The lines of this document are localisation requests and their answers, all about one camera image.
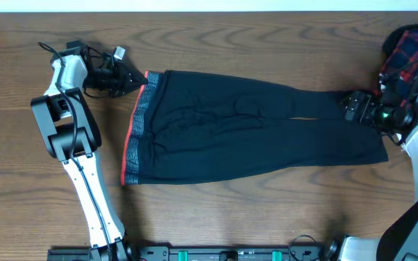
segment plaid fabric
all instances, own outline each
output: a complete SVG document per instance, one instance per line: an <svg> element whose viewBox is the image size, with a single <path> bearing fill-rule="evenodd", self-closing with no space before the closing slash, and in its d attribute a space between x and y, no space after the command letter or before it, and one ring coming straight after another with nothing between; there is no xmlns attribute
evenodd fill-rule
<svg viewBox="0 0 418 261"><path fill-rule="evenodd" d="M393 53L385 61L381 73L391 74L395 70L402 68L410 62L418 60L418 32L416 30L406 30L399 39ZM402 70L399 79L396 77L396 93L407 97L414 78L418 74L418 62Z"/></svg>

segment green connector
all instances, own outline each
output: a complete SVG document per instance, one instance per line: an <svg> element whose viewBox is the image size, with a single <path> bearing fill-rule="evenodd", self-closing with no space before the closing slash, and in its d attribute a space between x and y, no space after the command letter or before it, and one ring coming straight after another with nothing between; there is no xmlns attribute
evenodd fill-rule
<svg viewBox="0 0 418 261"><path fill-rule="evenodd" d="M282 261L282 253L280 251L273 251L272 261Z"/></svg>
<svg viewBox="0 0 418 261"><path fill-rule="evenodd" d="M180 251L179 252L179 261L188 261L188 252Z"/></svg>

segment black cloth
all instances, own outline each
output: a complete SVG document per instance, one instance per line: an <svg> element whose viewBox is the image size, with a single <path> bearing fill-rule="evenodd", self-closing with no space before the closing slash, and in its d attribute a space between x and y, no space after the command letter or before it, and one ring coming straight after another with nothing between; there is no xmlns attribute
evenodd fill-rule
<svg viewBox="0 0 418 261"><path fill-rule="evenodd" d="M204 183L293 166L388 160L377 130L343 119L337 104L345 92L198 72L147 77L124 149L124 185Z"/></svg>

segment dark fabric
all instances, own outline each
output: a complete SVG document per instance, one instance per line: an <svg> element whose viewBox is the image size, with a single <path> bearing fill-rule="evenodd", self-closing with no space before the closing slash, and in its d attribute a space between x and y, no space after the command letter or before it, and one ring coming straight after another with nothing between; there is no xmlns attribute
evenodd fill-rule
<svg viewBox="0 0 418 261"><path fill-rule="evenodd" d="M138 148L126 141L123 184L203 183L292 166L388 160L378 131L343 119L337 103L344 92L177 71L160 74L149 102L142 99L147 88L132 115L129 133L138 108L146 107ZM138 166L129 167L134 154Z"/></svg>
<svg viewBox="0 0 418 261"><path fill-rule="evenodd" d="M383 75L390 75L408 63L418 60L418 25L403 26L392 32L382 50L388 57L381 69ZM415 63L391 78L386 86L390 88L391 93L398 95L401 101L405 101L417 75L418 63Z"/></svg>

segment wooden table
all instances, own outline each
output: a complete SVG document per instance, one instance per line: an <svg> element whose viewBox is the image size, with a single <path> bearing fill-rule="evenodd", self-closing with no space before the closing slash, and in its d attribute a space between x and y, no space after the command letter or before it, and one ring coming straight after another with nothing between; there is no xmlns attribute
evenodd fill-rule
<svg viewBox="0 0 418 261"><path fill-rule="evenodd" d="M129 48L141 70L236 75L308 90L371 88L380 47L407 12L0 14L0 260L45 260L52 246L86 246L70 179L46 152L30 100L52 78L45 41ZM135 91L87 99L103 137L102 167L134 241L173 245L287 244L330 231L380 236L413 203L411 163L388 140L390 161L291 167L189 186L120 187Z"/></svg>

